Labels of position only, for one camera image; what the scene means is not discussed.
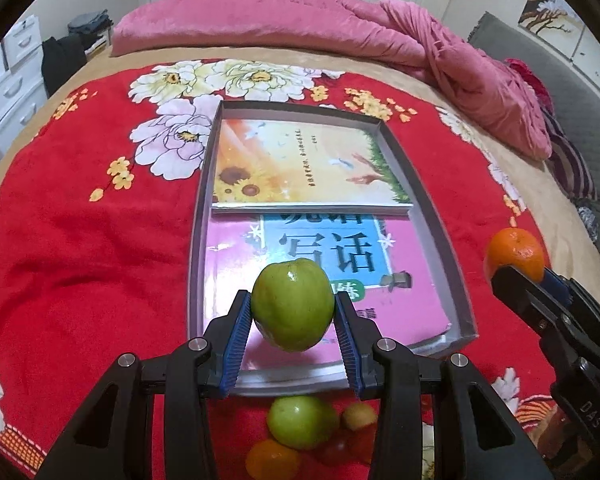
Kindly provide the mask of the right hand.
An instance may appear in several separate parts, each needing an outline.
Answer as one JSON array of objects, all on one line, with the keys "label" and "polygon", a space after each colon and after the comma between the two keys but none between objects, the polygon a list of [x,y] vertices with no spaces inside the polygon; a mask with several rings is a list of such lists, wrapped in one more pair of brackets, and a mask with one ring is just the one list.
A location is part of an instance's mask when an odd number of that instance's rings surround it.
[{"label": "right hand", "polygon": [[579,427],[557,405],[530,432],[530,439],[544,460],[557,467],[579,469],[593,456]]}]

